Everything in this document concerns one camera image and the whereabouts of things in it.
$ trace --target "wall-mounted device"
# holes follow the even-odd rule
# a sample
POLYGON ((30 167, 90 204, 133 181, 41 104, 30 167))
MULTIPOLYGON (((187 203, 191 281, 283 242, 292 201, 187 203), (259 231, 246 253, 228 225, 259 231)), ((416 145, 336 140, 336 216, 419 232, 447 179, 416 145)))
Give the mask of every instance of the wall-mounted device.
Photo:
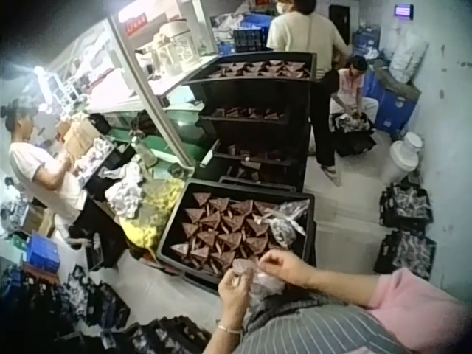
POLYGON ((414 5, 411 4, 396 4, 395 17, 413 19, 414 5))

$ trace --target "black pants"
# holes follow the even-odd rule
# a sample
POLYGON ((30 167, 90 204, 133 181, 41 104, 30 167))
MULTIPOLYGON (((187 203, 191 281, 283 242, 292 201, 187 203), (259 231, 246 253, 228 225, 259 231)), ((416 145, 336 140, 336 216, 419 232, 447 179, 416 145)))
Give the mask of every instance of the black pants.
POLYGON ((316 160, 321 166, 334 166, 333 137, 330 131, 331 94, 339 90, 339 73, 328 72, 310 86, 310 121, 316 143, 316 160))
POLYGON ((100 234, 104 266, 112 267, 118 261, 126 246, 126 234, 123 228, 104 212, 93 200, 87 198, 83 210, 73 225, 71 237, 92 238, 95 232, 100 234))

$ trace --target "white bucket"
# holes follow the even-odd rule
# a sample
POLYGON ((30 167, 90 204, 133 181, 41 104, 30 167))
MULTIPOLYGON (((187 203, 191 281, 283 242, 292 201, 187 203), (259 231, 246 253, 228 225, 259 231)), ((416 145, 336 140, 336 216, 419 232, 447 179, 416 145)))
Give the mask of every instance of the white bucket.
POLYGON ((386 184, 398 183, 418 166, 418 155, 402 155, 401 148, 404 142, 394 142, 390 147, 389 158, 383 166, 382 181, 386 184))

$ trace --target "striped shirt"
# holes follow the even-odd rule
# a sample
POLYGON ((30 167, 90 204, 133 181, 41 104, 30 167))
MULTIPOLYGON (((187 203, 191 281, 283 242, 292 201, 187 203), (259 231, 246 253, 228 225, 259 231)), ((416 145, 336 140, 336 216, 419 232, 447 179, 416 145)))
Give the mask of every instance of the striped shirt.
POLYGON ((281 305, 278 297, 266 300, 253 312, 234 353, 409 352, 377 319, 356 306, 326 296, 281 305))

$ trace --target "door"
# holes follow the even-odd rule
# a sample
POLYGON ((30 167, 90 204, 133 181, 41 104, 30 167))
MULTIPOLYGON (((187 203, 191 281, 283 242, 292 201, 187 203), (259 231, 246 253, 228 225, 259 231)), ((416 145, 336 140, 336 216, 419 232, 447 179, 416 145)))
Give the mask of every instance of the door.
POLYGON ((350 7, 330 5, 330 20, 334 23, 346 44, 350 43, 350 7))

